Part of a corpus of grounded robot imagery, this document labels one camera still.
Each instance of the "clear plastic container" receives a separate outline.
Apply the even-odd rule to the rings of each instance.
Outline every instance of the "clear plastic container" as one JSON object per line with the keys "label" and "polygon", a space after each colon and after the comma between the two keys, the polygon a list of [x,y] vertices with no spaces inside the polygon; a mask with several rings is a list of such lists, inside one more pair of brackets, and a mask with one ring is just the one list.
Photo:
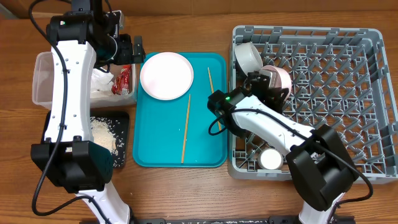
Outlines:
{"label": "clear plastic container", "polygon": [[[123,66],[111,65],[111,73],[116,78]],[[42,52],[36,58],[32,84],[32,101],[36,105],[51,110],[52,90],[54,83],[54,65],[51,52]],[[91,108],[108,106],[133,105],[137,102],[136,66],[132,65],[130,74],[130,89],[128,95],[113,95],[101,98],[91,98]]]}

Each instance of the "plastic container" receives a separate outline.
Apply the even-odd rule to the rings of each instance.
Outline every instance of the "plastic container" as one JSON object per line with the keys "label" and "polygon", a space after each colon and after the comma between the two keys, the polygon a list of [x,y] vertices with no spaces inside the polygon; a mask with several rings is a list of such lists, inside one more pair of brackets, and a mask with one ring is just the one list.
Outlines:
{"label": "plastic container", "polygon": [[[123,66],[111,65],[111,73],[116,77]],[[52,90],[54,82],[54,65],[51,52],[42,52],[36,58],[32,84],[32,101],[36,105],[51,110]],[[101,108],[108,106],[132,105],[137,101],[136,66],[132,65],[130,76],[130,90],[128,95],[114,95],[102,98],[92,98],[90,107]]]}
{"label": "plastic container", "polygon": [[[375,29],[237,26],[233,30],[229,86],[241,85],[235,46],[252,42],[264,65],[288,71],[293,86],[286,117],[314,128],[335,128],[356,167],[374,184],[396,180],[397,107],[382,35]],[[237,179],[290,180],[285,163],[261,169],[257,136],[229,133],[229,174]]]}

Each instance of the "wooden table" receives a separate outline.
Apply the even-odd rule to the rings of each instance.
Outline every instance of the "wooden table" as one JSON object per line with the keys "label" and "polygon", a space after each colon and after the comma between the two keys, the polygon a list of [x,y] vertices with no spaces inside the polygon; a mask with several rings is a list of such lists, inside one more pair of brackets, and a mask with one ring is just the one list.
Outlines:
{"label": "wooden table", "polygon": [[[142,35],[147,53],[217,52],[228,63],[232,30],[241,24],[379,29],[398,96],[398,13],[394,11],[127,17],[125,32]],[[41,174],[30,159],[30,145],[40,141],[47,113],[32,103],[32,76],[37,54],[49,50],[30,21],[0,21],[0,223],[78,223],[94,217],[83,202],[49,217],[37,217],[30,208]],[[131,155],[136,107],[119,109],[131,116],[127,147]],[[216,169],[143,168],[128,156],[125,168],[114,171],[113,183],[139,218],[296,215],[303,203],[291,182],[232,179],[226,164]],[[357,223],[397,223],[398,182],[374,188],[371,200],[344,205],[338,214],[355,215]],[[367,192],[365,185],[355,185],[346,198]],[[39,210],[50,210],[72,197],[46,180]]]}

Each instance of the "white cup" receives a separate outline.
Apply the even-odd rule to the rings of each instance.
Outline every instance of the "white cup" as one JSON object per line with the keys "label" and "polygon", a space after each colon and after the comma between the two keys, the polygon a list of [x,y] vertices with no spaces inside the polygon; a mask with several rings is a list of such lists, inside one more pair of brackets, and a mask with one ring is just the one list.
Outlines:
{"label": "white cup", "polygon": [[255,72],[262,68],[262,60],[259,51],[253,43],[244,43],[234,49],[236,60],[242,71],[248,75],[249,72]]}
{"label": "white cup", "polygon": [[260,152],[257,163],[263,169],[276,170],[284,165],[284,158],[276,149],[267,148]]}

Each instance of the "wood surface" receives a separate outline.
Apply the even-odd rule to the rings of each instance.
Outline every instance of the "wood surface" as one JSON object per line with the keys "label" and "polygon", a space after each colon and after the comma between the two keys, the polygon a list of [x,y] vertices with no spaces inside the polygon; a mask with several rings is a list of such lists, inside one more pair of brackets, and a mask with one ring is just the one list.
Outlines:
{"label": "wood surface", "polygon": [[[46,22],[39,23],[44,27]],[[127,17],[125,32],[142,35],[147,53],[216,52],[229,64],[232,30],[241,24],[379,29],[398,96],[396,11]],[[0,223],[78,223],[92,219],[83,202],[49,217],[32,213],[30,204],[41,172],[30,159],[30,145],[40,141],[47,113],[32,103],[32,76],[37,54],[49,51],[50,46],[28,20],[0,21],[0,33]],[[139,218],[261,218],[296,215],[301,210],[303,200],[291,182],[233,179],[226,163],[215,169],[139,167],[131,156],[136,107],[114,109],[130,114],[131,130],[126,166],[114,171],[113,183]],[[371,200],[344,205],[338,214],[355,215],[359,224],[398,223],[398,182],[375,185],[374,189]],[[355,185],[345,198],[367,192],[365,185]],[[72,197],[46,180],[38,208],[47,211]]]}
{"label": "wood surface", "polygon": [[[0,0],[20,18],[29,18],[27,10],[34,0]],[[398,10],[397,0],[109,0],[114,10],[122,9],[125,16],[205,15],[266,12],[331,12]],[[36,5],[39,16],[64,13],[70,6],[64,2],[47,1]]]}

